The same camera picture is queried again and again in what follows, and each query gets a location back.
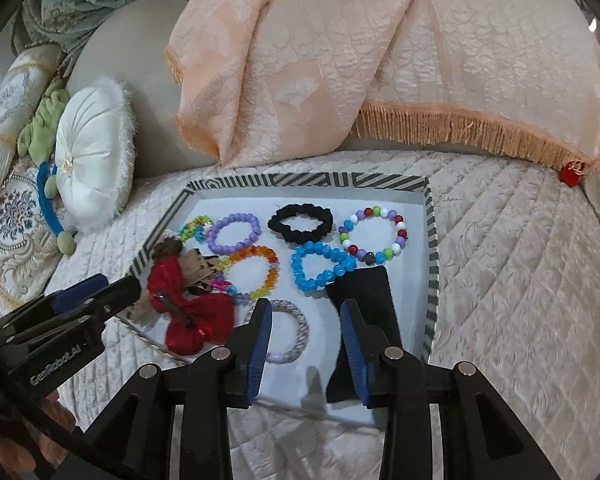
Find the beaded bracelet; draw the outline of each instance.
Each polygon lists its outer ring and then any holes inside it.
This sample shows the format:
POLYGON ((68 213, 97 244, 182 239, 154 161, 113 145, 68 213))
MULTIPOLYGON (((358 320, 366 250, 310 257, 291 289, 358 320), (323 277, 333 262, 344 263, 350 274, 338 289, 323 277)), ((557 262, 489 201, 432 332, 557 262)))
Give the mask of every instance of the beaded bracelet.
POLYGON ((194 237, 198 242, 205 241, 206 236, 211 231, 213 221, 206 215, 196 216, 193 220, 188 221, 176 234, 176 238, 181 242, 186 242, 191 237, 194 237))
POLYGON ((209 246, 209 250, 215 254, 232 254, 236 251, 243 250, 245 247, 251 247, 261 234, 260 222, 258 222, 255 215, 251 213, 231 213, 229 216, 225 216, 213 225, 206 237, 206 243, 209 246), (236 242, 235 245, 217 245, 216 238, 218 238, 220 230, 233 222, 248 222, 251 224, 252 231, 249 236, 241 242, 236 242))
POLYGON ((404 249, 407 239, 406 224, 404 223, 404 218, 402 218, 401 215, 398 215, 395 209, 391 209, 391 211, 389 211, 387 208, 381 208, 377 205, 373 206, 372 208, 367 207, 364 211, 356 211, 355 214, 351 215, 349 219, 345 220, 342 224, 343 225, 341 227, 338 227, 338 232, 340 233, 340 243, 347 251, 349 251, 349 254, 357 257, 361 262, 365 262, 367 265, 382 265, 386 261, 391 260, 394 256, 400 254, 400 252, 404 249), (382 251, 378 251, 376 254, 373 254, 371 251, 367 252, 364 249, 359 249, 357 245, 354 245, 351 240, 349 240, 349 233, 353 231, 355 225, 359 221, 372 216, 388 218, 395 223, 395 226, 398 229, 397 236, 394 240, 394 243, 391 244, 391 247, 387 247, 382 251))
MULTIPOLYGON (((298 359, 309 341, 309 325, 302 311, 290 301, 285 300, 270 300, 273 312, 282 312, 289 314, 298 323, 298 332, 296 333, 296 342, 291 350, 287 350, 283 354, 267 353, 267 362, 279 365, 286 365, 298 359)), ((248 323, 251 320, 251 315, 256 307, 256 302, 249 303, 247 315, 244 317, 244 322, 248 323)))
POLYGON ((289 204, 276 211, 269 220, 269 229, 280 233, 285 242, 302 245, 305 242, 322 240, 333 229, 333 215, 331 210, 314 204, 289 204), (307 215, 322 222, 313 231, 299 231, 283 224, 287 218, 298 215, 307 215))
POLYGON ((336 276, 343 276, 345 272, 352 271, 357 267, 356 259, 339 248, 331 248, 328 244, 322 242, 305 242, 296 247, 291 255, 291 270, 296 277, 295 283, 303 292, 312 292, 319 288, 324 288, 327 283, 331 283, 336 276), (336 265, 333 270, 324 270, 315 278, 307 279, 302 270, 302 259, 308 254, 321 254, 327 260, 331 260, 336 265))
POLYGON ((232 253, 227 258, 223 258, 216 265, 216 270, 218 272, 216 272, 214 275, 214 280, 210 283, 210 285, 213 288, 224 290, 229 296, 235 298, 235 301, 240 303, 249 300, 254 301, 269 294, 276 286, 276 282, 280 274, 280 263, 278 262, 278 258, 273 249, 269 249, 268 247, 264 246, 252 246, 245 247, 240 251, 232 253), (262 256, 266 258, 269 262, 269 272, 267 273, 267 277, 261 287, 252 290, 251 292, 238 292, 236 286, 233 283, 225 280, 224 277, 235 262, 239 262, 252 256, 262 256))

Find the white tray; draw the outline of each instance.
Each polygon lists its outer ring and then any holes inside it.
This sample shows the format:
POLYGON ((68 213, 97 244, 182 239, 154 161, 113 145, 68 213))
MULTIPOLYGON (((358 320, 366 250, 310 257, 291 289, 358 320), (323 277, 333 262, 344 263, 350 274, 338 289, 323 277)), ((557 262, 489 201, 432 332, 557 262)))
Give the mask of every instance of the white tray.
MULTIPOLYGON (((359 402, 325 404, 324 391, 334 370, 340 348, 340 321, 336 309, 325 293, 308 296, 294 284, 290 258, 294 246, 267 227, 269 218, 289 203, 314 203, 331 209, 334 229, 323 242, 339 247, 337 226, 342 225, 358 209, 379 205, 395 209, 404 217, 409 238, 402 253, 386 264, 394 307, 404 349, 429 359, 438 311, 439 257, 436 224, 433 215, 429 182, 425 177, 399 174, 368 173, 285 173, 244 175, 190 182, 168 209, 147 238, 134 259, 130 273, 143 285, 150 271, 152 247, 160 235, 169 229, 177 232, 197 215, 213 220, 232 212, 250 212, 258 217, 262 235, 256 245, 276 251, 280 260, 280 278, 269 295, 272 300, 295 303, 306 316, 309 341, 304 353, 293 363, 269 364, 264 368, 259 397, 289 408, 303 408, 337 420, 375 425, 373 414, 359 402)), ((297 229, 313 229, 317 221, 293 219, 297 229)), ((234 223, 222 229, 219 244, 231 244, 248 234, 247 224, 234 223)), ((383 218, 360 222, 351 235, 353 243, 376 252, 388 247, 395 238, 395 226, 383 218)), ((202 254, 212 254, 208 247, 191 238, 184 250, 198 248, 202 254)), ((315 276, 333 264, 321 256, 304 259, 308 277, 315 276)), ((266 275, 262 258, 238 262, 228 279, 238 290, 248 292, 260 286, 266 275)), ((236 324, 244 322, 246 308, 236 309, 236 324)), ((151 312, 142 316, 142 323, 130 322, 147 339, 164 348, 167 314, 151 312)), ((290 348, 295 335, 295 323, 285 314, 274 313, 269 351, 290 348)))

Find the brown scrunchie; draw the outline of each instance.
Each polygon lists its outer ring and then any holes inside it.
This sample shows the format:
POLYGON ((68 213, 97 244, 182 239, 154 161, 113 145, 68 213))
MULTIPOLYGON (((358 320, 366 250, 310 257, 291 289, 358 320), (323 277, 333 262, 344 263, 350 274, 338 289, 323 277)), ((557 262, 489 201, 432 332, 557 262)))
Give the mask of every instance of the brown scrunchie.
POLYGON ((182 242, 177 238, 165 238, 160 243, 157 243, 154 247, 154 252, 151 254, 151 258, 154 262, 164 258, 166 256, 178 255, 182 252, 182 242))

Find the black scrunchie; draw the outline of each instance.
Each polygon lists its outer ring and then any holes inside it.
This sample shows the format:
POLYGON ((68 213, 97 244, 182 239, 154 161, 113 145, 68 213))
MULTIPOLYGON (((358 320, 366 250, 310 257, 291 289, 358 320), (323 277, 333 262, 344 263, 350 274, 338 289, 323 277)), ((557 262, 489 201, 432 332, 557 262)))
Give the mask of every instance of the black scrunchie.
POLYGON ((318 242, 322 240, 333 229, 333 215, 331 210, 313 204, 289 204, 278 209, 276 214, 269 220, 269 229, 280 233, 285 241, 290 244, 302 245, 305 242, 318 242), (322 222, 313 231, 298 231, 292 229, 282 221, 298 215, 307 215, 322 222))

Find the black and white striped border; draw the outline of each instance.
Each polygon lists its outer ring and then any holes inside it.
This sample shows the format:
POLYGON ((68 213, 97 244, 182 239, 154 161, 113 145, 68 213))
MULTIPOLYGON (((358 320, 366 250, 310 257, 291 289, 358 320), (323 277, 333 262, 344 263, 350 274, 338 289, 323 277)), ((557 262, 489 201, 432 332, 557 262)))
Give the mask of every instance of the black and white striped border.
POLYGON ((167 212, 151 231, 142 245, 138 256, 128 271, 139 276, 150 261, 150 253, 158 238, 171 219, 176 215, 188 196, 203 189, 258 186, 331 186, 331 187, 370 187, 373 189, 395 189, 401 191, 421 191, 424 193, 427 211, 427 242, 429 245, 429 287, 427 293, 427 313, 424 326, 424 342, 420 359, 428 362, 438 321, 438 301, 440 297, 440 253, 438 252, 438 231, 433 212, 433 199, 429 179, 425 176, 405 176, 386 173, 347 173, 341 171, 320 173, 269 173, 220 176, 189 182, 171 204, 167 212))

